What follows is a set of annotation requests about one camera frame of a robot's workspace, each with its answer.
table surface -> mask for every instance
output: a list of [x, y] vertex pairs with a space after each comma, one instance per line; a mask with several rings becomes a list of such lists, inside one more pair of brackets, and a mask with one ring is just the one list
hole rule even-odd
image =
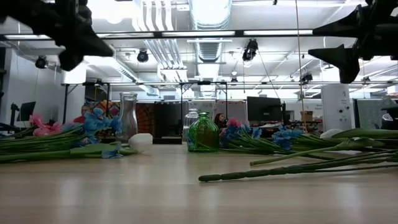
[[123, 159], [1, 164], [0, 223], [398, 222], [397, 169], [197, 181], [260, 158], [163, 145]]

wooden table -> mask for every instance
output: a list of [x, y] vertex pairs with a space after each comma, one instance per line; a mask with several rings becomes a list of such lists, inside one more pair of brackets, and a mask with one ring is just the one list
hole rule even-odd
[[123, 159], [3, 164], [0, 223], [398, 223], [397, 169], [197, 181], [263, 157], [171, 145]]

ceiling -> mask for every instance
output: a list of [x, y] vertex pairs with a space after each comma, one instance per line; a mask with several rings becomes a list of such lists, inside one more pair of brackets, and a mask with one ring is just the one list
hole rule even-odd
[[[96, 32], [114, 32], [114, 31], [134, 31], [131, 19], [128, 18], [132, 10], [126, 8], [113, 8], [110, 4], [112, 0], [91, 0], [90, 8], [93, 11], [93, 28]], [[326, 23], [336, 21], [347, 16], [353, 11], [356, 4], [365, 5], [365, 1], [347, 0], [347, 1], [322, 1], [322, 0], [298, 0], [298, 28], [313, 29]], [[187, 0], [172, 1], [172, 22], [176, 30], [192, 29], [190, 12]], [[124, 19], [117, 24], [110, 24], [108, 17], [121, 15]], [[237, 0], [233, 1], [229, 29], [296, 29], [297, 14], [295, 1], [279, 0], [278, 5], [273, 6], [272, 1], [257, 0]], [[2, 34], [30, 34], [32, 31], [18, 24], [18, 22], [8, 19], [3, 27], [0, 28]], [[259, 54], [254, 57], [252, 65], [249, 68], [243, 66], [241, 54], [243, 48], [248, 44], [248, 38], [233, 38], [232, 42], [223, 44], [223, 54], [221, 65], [218, 72], [218, 80], [231, 79], [231, 72], [237, 72], [240, 82], [259, 82], [268, 81], [267, 73], [272, 81], [288, 82], [291, 80], [299, 81], [300, 68], [307, 64], [304, 72], [311, 72], [314, 80], [327, 80], [321, 77], [320, 61], [307, 54], [309, 49], [323, 47], [337, 47], [341, 44], [350, 46], [355, 41], [349, 38], [337, 37], [266, 37], [257, 38], [259, 44]], [[139, 79], [143, 82], [159, 82], [157, 75], [158, 62], [150, 54], [149, 61], [139, 63], [137, 53], [139, 49], [144, 49], [146, 45], [143, 40], [106, 40], [111, 44], [125, 64], [137, 73]], [[177, 45], [182, 56], [184, 65], [187, 67], [188, 78], [198, 78], [197, 58], [193, 44], [187, 43], [187, 39], [177, 39]], [[21, 42], [20, 48], [25, 54], [40, 55], [47, 54], [48, 57], [57, 62], [56, 54], [61, 50], [50, 41], [28, 41]], [[357, 80], [361, 80], [365, 75], [380, 71], [385, 68], [396, 66], [397, 62], [390, 61], [388, 57], [376, 57], [371, 62], [361, 62], [361, 71]], [[88, 70], [88, 77], [102, 78], [103, 80], [118, 81], [121, 75], [112, 67], [105, 63], [93, 63]], [[372, 80], [393, 80], [398, 78], [396, 70], [392, 70]], [[374, 88], [382, 90], [387, 85], [378, 85]], [[232, 86], [232, 88], [242, 88], [241, 85]]]

ventilation duct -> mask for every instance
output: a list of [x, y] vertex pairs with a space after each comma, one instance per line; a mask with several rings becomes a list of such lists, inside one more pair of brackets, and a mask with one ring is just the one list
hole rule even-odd
[[[232, 0], [189, 0], [192, 26], [195, 30], [223, 30], [227, 29], [231, 15]], [[221, 40], [220, 38], [206, 38], [206, 40]], [[198, 61], [211, 63], [219, 62], [223, 49], [222, 43], [196, 43], [195, 50]], [[200, 78], [215, 78], [218, 76], [219, 64], [198, 65]], [[212, 96], [209, 86], [201, 86], [203, 96]]]

person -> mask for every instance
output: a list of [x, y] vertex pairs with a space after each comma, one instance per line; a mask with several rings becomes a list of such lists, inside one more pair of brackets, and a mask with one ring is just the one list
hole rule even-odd
[[216, 114], [214, 118], [214, 123], [217, 125], [218, 129], [226, 128], [226, 118], [223, 113]]
[[73, 120], [74, 123], [82, 123], [83, 124], [85, 122], [85, 120], [86, 120], [85, 113], [86, 112], [91, 113], [91, 108], [90, 108], [89, 105], [83, 105], [83, 106], [81, 106], [81, 111], [80, 112], [81, 112], [81, 116], [75, 118]]

